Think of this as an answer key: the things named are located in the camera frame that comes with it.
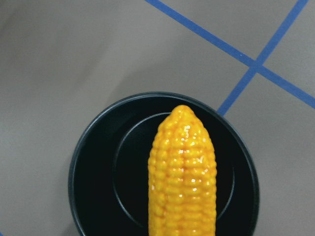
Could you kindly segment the yellow toy corn cob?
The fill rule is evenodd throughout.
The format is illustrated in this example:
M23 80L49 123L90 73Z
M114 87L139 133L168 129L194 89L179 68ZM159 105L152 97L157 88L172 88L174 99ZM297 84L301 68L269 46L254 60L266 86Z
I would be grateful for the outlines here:
M159 125L148 159L149 235L215 235L216 177L208 131L190 107L175 107Z

